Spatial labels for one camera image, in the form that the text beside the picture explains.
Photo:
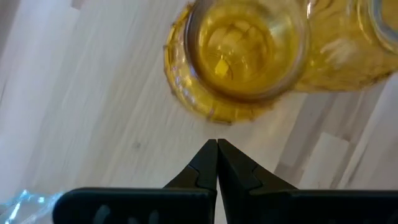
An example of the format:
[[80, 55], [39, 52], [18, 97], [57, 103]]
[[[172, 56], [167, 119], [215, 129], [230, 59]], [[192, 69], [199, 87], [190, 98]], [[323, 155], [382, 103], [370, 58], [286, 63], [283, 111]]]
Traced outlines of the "clear ribbed glass vase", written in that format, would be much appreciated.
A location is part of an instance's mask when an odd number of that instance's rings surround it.
[[37, 194], [24, 189], [0, 203], [0, 224], [53, 224], [52, 212], [64, 192]]

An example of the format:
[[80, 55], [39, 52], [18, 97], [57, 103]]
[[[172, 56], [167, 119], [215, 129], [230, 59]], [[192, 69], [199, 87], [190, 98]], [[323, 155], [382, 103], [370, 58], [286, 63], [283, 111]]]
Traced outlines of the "yellow ribbed wide-mouth vase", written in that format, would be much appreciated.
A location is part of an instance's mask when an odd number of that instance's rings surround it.
[[398, 72], [398, 0], [298, 0], [310, 46], [299, 91], [355, 91]]

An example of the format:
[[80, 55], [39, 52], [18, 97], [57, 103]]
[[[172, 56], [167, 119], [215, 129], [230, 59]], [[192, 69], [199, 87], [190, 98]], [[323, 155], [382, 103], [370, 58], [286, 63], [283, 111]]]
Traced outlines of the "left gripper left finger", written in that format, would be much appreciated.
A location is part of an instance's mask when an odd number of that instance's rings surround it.
[[218, 144], [208, 140], [166, 186], [85, 187], [63, 194], [54, 224], [214, 224]]

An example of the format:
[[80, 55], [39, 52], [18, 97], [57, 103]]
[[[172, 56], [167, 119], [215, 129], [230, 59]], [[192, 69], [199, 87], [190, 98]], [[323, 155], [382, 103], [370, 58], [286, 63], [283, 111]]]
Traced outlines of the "yellow glass vase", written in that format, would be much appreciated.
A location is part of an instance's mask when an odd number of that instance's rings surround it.
[[292, 90], [307, 49], [298, 0], [194, 0], [170, 28], [164, 72], [184, 107], [232, 124], [256, 119]]

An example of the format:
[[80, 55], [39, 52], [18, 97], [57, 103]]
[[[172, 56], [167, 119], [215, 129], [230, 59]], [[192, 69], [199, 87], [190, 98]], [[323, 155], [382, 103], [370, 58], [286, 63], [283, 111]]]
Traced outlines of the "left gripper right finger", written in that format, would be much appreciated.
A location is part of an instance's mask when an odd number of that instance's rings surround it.
[[398, 224], [398, 190], [304, 190], [225, 139], [218, 178], [228, 224]]

